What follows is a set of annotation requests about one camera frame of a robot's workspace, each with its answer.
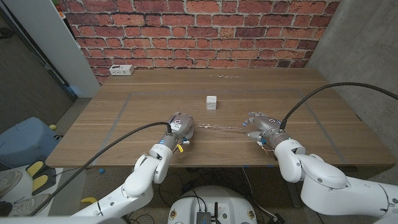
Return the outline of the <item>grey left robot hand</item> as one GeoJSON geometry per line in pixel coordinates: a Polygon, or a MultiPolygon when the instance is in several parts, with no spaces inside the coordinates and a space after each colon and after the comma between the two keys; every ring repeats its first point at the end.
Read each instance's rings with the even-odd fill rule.
{"type": "Polygon", "coordinates": [[[174,149],[184,138],[189,140],[193,136],[193,121],[191,115],[176,112],[169,120],[172,133],[164,134],[162,144],[169,149],[174,149]]]}

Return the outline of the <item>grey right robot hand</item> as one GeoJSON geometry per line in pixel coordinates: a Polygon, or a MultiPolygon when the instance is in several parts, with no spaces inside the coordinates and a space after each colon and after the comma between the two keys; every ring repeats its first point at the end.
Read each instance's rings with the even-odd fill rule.
{"type": "Polygon", "coordinates": [[[288,140],[289,135],[280,129],[281,122],[261,112],[250,112],[250,117],[243,122],[244,126],[255,125],[258,131],[247,133],[247,136],[261,146],[267,144],[275,148],[282,141],[288,140]]]}

